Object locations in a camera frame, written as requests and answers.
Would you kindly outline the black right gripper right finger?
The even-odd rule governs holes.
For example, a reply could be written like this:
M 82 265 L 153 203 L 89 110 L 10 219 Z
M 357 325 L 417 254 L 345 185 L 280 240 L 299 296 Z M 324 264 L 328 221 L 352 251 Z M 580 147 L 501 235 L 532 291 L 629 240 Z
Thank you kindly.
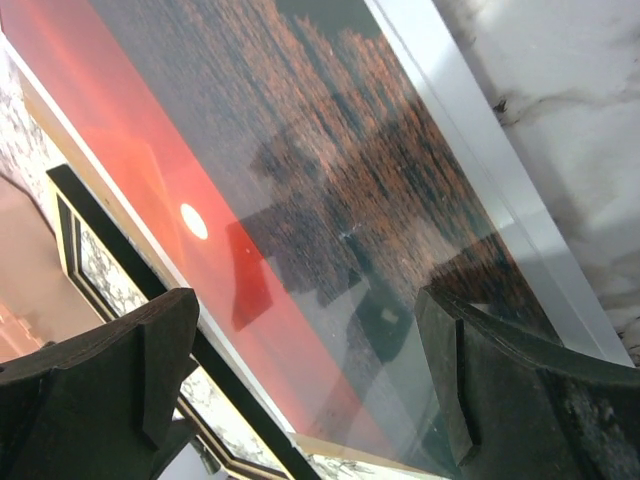
M 467 479 L 636 479 L 639 372 L 420 289 L 415 316 Z

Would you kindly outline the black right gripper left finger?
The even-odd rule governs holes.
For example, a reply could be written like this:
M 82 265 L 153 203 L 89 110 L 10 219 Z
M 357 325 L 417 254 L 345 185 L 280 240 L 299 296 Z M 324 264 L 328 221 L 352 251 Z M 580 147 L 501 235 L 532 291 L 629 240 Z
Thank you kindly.
M 177 288 L 1 366 L 4 479 L 156 479 L 195 435 L 174 410 L 199 304 Z

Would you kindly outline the wooden picture frame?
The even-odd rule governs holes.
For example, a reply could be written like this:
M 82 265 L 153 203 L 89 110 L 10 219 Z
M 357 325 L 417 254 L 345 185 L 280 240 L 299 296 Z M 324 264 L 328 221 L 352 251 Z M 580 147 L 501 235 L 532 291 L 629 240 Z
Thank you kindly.
M 46 175 L 63 270 L 103 321 L 167 292 L 70 166 L 53 167 Z M 217 464 L 230 479 L 319 476 L 202 331 L 195 334 L 174 417 L 194 424 L 193 447 L 205 464 Z

